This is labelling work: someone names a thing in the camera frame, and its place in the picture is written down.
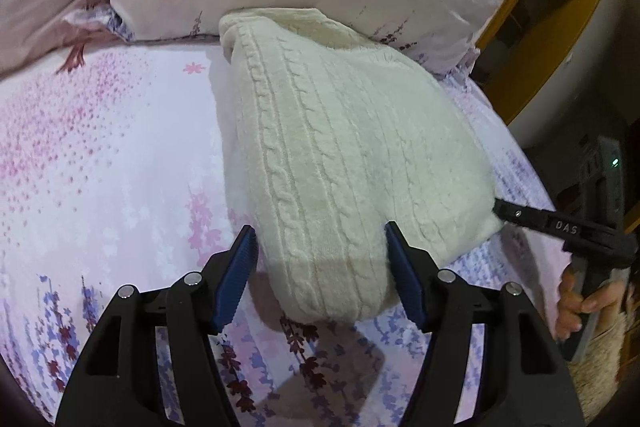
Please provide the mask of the person's right hand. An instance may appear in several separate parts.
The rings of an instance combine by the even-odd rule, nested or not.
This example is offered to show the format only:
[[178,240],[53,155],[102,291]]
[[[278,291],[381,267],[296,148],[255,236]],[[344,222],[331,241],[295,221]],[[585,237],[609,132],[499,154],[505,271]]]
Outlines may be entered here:
[[582,330],[582,314],[599,314],[594,332],[601,334],[610,329],[617,320],[626,294],[624,281],[608,282],[588,297],[574,291],[576,277],[571,267],[562,273],[559,285],[560,299],[556,305],[558,316],[554,326],[556,340],[567,340],[570,335]]

